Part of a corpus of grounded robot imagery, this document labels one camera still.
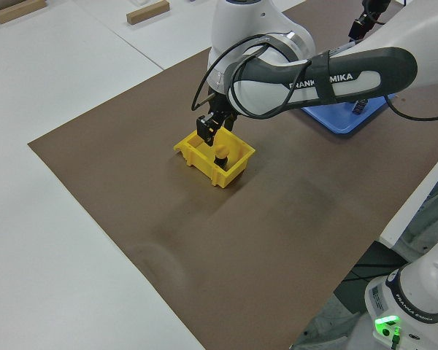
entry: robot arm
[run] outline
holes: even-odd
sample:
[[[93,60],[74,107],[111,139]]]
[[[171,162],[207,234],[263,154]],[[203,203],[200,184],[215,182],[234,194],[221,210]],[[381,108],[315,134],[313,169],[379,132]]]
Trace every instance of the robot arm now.
[[[388,1],[379,2],[382,7]],[[256,34],[264,35],[216,61],[228,47]],[[207,78],[210,115],[199,119],[198,130],[212,120],[220,126],[229,115],[266,119],[288,109],[437,84],[438,0],[414,0],[368,39],[350,46],[316,55],[308,32],[270,0],[220,0]],[[204,139],[212,140],[213,133],[208,135]]]

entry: yellow plastic container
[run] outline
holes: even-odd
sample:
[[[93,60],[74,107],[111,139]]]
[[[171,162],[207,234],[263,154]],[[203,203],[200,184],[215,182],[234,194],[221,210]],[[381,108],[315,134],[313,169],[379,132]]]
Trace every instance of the yellow plastic container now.
[[[228,148],[225,169],[214,163],[216,145]],[[248,158],[255,153],[251,146],[225,128],[218,130],[212,147],[205,144],[203,139],[196,135],[196,131],[194,131],[176,144],[174,149],[182,152],[187,161],[187,166],[195,166],[211,179],[213,186],[218,184],[222,188],[225,188],[244,171]]]

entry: black strap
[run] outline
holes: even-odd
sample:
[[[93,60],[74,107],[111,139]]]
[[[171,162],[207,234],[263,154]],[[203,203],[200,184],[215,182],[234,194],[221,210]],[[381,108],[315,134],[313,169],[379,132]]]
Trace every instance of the black strap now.
[[[392,281],[389,281],[389,278],[386,279],[386,286],[391,289],[393,293],[393,298],[396,301],[397,305],[404,310],[406,314],[416,319],[419,322],[434,324],[438,323],[438,314],[430,314],[428,312],[422,311],[419,308],[416,308],[406,297],[401,288],[401,271],[400,268],[397,271],[397,274],[394,276]]]
[[[312,74],[318,98],[322,104],[337,103],[329,74],[329,51],[323,52],[312,58]]]

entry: brown table surface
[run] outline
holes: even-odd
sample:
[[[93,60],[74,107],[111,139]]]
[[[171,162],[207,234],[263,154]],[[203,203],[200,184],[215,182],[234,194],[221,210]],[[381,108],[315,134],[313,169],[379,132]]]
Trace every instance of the brown table surface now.
[[[320,49],[346,42],[360,13],[360,0],[287,11]],[[222,190],[172,149],[195,128],[206,62],[195,55],[30,145],[207,350],[284,350],[438,161],[438,122],[384,111],[341,137],[299,110],[242,117],[234,132],[257,152]],[[436,114],[435,94],[397,103]]]

